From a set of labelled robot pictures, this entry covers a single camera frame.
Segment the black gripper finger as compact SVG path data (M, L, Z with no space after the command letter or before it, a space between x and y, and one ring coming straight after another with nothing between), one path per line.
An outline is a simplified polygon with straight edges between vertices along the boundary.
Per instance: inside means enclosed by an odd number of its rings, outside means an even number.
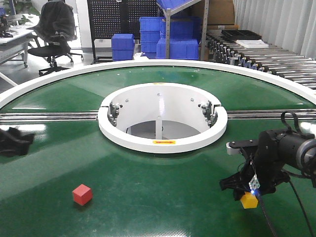
M21 131L14 127L0 130L0 155L6 157L23 156L29 151L35 134Z

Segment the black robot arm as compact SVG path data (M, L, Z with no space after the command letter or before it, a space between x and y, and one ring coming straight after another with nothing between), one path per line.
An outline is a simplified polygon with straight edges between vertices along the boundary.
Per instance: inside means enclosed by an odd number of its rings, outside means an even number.
M235 200L240 200L245 192L274 193L277 185L290 180L289 174L282 169L286 164L300 170L303 177L316 184L316 139L313 134L266 130L255 140L227 143L227 152L230 155L241 153L245 158L240 171L219 182L221 190L233 190Z

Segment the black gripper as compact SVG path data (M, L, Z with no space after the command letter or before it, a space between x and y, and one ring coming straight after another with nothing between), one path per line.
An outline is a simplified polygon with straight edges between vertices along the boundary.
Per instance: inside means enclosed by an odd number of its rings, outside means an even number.
M258 148L253 160L256 175L259 180L261 194L272 194L276 186L288 182L289 175L282 171L285 163L278 154L277 136L283 134L284 129L266 130L259 134ZM249 182L254 172L237 172L228 178L220 180L221 190L233 189L234 200L240 200L245 192L250 192Z

